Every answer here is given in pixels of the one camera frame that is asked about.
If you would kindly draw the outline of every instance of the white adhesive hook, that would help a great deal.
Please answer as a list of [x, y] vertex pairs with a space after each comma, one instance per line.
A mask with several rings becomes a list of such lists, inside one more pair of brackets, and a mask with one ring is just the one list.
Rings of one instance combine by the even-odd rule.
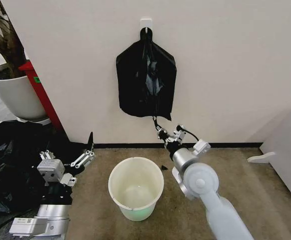
[[140, 19], [140, 30], [143, 28], [149, 28], [149, 29], [153, 30], [152, 18], [143, 17]]

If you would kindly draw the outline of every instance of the hanging black bag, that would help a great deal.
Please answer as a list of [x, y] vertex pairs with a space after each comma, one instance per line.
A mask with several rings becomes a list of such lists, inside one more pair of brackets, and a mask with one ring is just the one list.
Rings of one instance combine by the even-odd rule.
[[175, 59], [152, 41], [150, 28], [116, 57], [120, 108], [136, 117], [171, 120], [177, 68]]

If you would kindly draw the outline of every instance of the black cable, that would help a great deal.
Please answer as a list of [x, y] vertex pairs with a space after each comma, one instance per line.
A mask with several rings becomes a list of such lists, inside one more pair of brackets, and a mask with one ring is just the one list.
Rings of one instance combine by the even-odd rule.
[[30, 212], [30, 211], [32, 211], [32, 210], [33, 210], [33, 208], [30, 208], [30, 209], [28, 209], [28, 210], [26, 210], [26, 211], [24, 211], [24, 212], [21, 212], [21, 213], [17, 214], [17, 215], [14, 216], [14, 217], [9, 218], [8, 220], [6, 220], [5, 222], [3, 222], [3, 223], [0, 224], [0, 229], [1, 229], [2, 227], [4, 227], [6, 224], [8, 224], [9, 222], [11, 222], [13, 219], [15, 219], [15, 218], [19, 218], [19, 217], [21, 217], [22, 215], [27, 214], [28, 212]]
[[154, 122], [155, 130], [158, 131], [157, 127], [161, 128], [161, 129], [163, 128], [162, 126], [160, 126], [160, 125], [158, 124], [158, 121], [157, 121], [157, 117], [156, 117], [156, 116], [152, 116], [152, 120], [153, 120], [153, 122]]
[[186, 132], [186, 133], [192, 135], [192, 136], [196, 139], [197, 142], [199, 141], [199, 138], [197, 138], [197, 136], [194, 135], [192, 132], [190, 132], [190, 131], [188, 131], [188, 130], [185, 130], [185, 129], [182, 129], [182, 131], [184, 131], [184, 132]]

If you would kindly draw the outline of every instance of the brown carpet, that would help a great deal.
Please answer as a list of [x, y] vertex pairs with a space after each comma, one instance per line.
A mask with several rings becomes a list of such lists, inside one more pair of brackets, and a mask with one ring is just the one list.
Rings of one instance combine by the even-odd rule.
[[[72, 189], [67, 240], [212, 240], [205, 208], [184, 197], [172, 176], [165, 149], [97, 149], [96, 159]], [[203, 158], [217, 172], [219, 194], [234, 205], [256, 240], [291, 240], [291, 193], [269, 164], [248, 163], [257, 148], [214, 148]], [[108, 193], [117, 163], [145, 157], [163, 171], [164, 190], [153, 214], [142, 222], [126, 219]]]

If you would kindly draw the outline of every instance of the soil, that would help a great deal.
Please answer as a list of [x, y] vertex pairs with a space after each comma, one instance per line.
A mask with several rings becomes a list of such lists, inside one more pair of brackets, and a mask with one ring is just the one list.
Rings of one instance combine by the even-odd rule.
[[0, 80], [6, 80], [11, 79], [9, 68], [5, 68], [2, 71], [0, 71]]

